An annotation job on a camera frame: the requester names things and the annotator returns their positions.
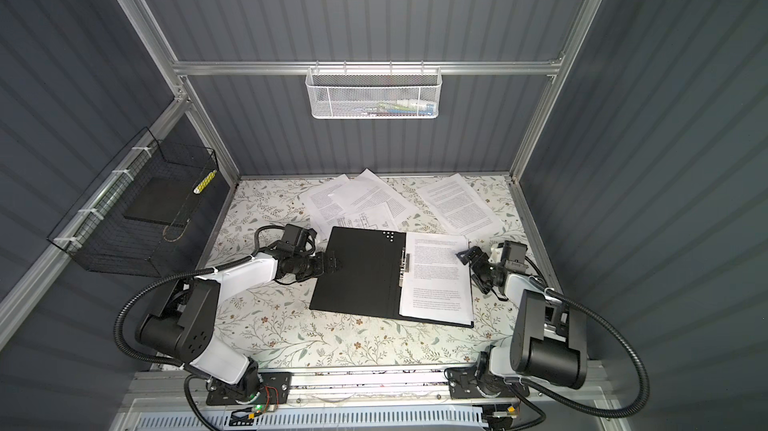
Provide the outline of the red folder black inside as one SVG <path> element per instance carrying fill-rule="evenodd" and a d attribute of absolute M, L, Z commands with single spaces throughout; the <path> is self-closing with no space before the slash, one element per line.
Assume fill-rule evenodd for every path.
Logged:
<path fill-rule="evenodd" d="M 309 308 L 313 311 L 446 325 L 399 315 L 403 273 L 406 271 L 406 234 L 335 227 L 326 247 L 326 255 L 336 257 L 338 269 L 317 279 Z"/>

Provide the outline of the printed paper sheet edge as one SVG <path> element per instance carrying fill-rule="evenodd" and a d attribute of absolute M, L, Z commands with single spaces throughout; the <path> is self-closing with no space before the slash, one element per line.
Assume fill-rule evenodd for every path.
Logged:
<path fill-rule="evenodd" d="M 468 249 L 463 236 L 407 233 L 399 315 L 471 328 L 470 271 L 458 257 Z"/>

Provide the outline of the technical drawing paper sheet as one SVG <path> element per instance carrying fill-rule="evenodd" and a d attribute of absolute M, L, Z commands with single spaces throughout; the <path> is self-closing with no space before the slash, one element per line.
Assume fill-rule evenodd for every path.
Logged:
<path fill-rule="evenodd" d="M 398 225 L 386 203 L 340 216 L 332 221 L 332 225 L 355 229 L 399 231 Z"/>

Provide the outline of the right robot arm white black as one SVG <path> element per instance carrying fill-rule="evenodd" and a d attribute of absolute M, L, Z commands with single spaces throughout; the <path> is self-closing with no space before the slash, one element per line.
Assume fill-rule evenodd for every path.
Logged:
<path fill-rule="evenodd" d="M 517 310 L 513 334 L 489 345 L 476 364 L 458 372 L 466 394 L 498 397 L 519 377 L 579 389 L 587 377 L 586 314 L 551 295 L 527 246 L 504 241 L 490 253 L 473 246 L 457 253 L 482 294 Z"/>

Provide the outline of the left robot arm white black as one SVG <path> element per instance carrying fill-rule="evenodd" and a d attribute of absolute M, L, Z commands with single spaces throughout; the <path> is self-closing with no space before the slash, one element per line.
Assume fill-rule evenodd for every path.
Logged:
<path fill-rule="evenodd" d="M 257 286 L 283 285 L 285 277 L 290 286 L 337 271 L 335 253 L 318 250 L 316 237 L 312 228 L 262 226 L 245 257 L 166 279 L 149 291 L 152 302 L 136 341 L 205 379 L 211 393 L 223 392 L 231 402 L 260 409 L 277 402 L 279 394 L 263 382 L 258 364 L 215 336 L 217 310 L 222 301 Z"/>

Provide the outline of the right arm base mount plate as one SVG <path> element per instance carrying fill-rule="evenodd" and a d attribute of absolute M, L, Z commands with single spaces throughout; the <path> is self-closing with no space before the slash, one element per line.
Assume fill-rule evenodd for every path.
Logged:
<path fill-rule="evenodd" d="M 530 391 L 519 383 L 506 383 L 490 373 L 480 373 L 476 365 L 451 367 L 443 371 L 452 399 L 501 399 L 528 397 Z"/>

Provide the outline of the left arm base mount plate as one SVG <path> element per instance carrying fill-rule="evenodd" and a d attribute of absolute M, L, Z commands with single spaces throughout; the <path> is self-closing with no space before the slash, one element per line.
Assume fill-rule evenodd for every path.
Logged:
<path fill-rule="evenodd" d="M 214 379 L 208 386 L 208 406 L 269 405 L 287 402 L 293 374 L 289 372 L 253 372 L 237 384 Z"/>

